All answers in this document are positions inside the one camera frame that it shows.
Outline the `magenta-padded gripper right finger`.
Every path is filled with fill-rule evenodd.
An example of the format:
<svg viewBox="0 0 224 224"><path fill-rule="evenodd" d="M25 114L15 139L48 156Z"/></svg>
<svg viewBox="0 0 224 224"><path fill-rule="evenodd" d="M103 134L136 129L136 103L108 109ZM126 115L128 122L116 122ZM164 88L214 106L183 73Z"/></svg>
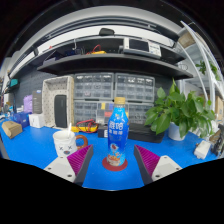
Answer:
<svg viewBox="0 0 224 224"><path fill-rule="evenodd" d="M169 156L158 156L148 149L135 145L134 156L145 185L181 170Z"/></svg>

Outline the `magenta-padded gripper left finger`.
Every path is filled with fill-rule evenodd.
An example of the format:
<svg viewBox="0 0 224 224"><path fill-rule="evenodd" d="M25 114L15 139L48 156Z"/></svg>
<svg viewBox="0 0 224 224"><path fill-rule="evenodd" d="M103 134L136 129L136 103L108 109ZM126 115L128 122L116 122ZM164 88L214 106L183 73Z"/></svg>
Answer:
<svg viewBox="0 0 224 224"><path fill-rule="evenodd" d="M93 146L88 145L67 157L57 157L44 170L82 186L92 156Z"/></svg>

